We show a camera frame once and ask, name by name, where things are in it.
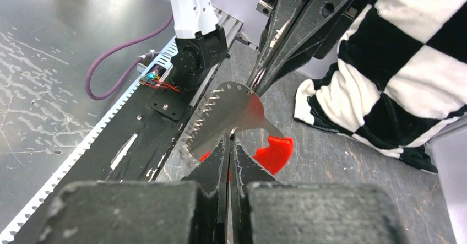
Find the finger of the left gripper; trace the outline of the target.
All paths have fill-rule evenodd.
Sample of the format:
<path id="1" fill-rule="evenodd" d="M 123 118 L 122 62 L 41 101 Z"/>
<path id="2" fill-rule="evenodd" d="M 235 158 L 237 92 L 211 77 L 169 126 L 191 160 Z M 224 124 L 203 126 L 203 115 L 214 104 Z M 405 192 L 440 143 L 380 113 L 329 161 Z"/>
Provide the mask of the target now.
<path id="1" fill-rule="evenodd" d="M 353 0 L 275 0 L 259 40 L 253 91 L 263 95 L 286 61 Z"/>
<path id="2" fill-rule="evenodd" d="M 277 0 L 247 81 L 251 89 L 268 89 L 292 55 L 325 24 L 323 5 L 324 0 Z"/>

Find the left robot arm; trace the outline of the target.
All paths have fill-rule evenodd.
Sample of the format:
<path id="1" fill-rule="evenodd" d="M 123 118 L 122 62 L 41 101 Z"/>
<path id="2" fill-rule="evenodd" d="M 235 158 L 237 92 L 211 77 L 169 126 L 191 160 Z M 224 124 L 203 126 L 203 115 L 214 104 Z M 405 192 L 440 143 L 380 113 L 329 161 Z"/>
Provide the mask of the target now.
<path id="1" fill-rule="evenodd" d="M 169 79 L 182 90 L 199 87 L 227 56 L 224 29 L 211 0 L 170 0 L 176 46 Z M 353 0 L 273 0 L 247 85 L 262 95 L 279 78 L 308 62 Z"/>

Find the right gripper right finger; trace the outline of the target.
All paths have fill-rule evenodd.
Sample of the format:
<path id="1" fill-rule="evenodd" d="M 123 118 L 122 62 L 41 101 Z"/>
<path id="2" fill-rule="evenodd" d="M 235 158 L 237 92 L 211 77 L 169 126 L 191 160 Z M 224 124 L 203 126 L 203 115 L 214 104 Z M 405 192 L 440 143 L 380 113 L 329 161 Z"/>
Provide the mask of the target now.
<path id="1" fill-rule="evenodd" d="M 247 187 L 276 179 L 248 155 L 236 135 L 229 137 L 229 169 L 233 243 L 252 243 L 251 210 Z"/>

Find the metal key organizer red handle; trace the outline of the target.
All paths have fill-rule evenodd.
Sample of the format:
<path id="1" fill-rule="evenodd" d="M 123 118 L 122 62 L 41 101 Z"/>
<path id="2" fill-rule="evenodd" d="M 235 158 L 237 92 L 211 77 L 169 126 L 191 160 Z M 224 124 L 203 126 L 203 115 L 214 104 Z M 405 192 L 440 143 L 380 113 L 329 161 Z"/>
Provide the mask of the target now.
<path id="1" fill-rule="evenodd" d="M 253 158 L 271 174 L 278 173 L 290 159 L 294 141 L 267 120 L 258 95 L 238 82 L 224 82 L 208 95 L 187 134 L 187 150 L 203 161 L 223 135 L 249 129 L 267 131 L 269 145 L 257 149 Z"/>

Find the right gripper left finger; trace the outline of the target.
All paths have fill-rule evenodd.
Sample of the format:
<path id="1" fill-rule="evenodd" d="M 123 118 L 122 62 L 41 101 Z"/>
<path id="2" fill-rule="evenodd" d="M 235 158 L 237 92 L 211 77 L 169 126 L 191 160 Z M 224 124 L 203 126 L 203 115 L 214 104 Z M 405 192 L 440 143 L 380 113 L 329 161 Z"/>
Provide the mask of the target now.
<path id="1" fill-rule="evenodd" d="M 182 181 L 188 186 L 183 207 L 185 243 L 226 243 L 229 200 L 229 135 Z"/>

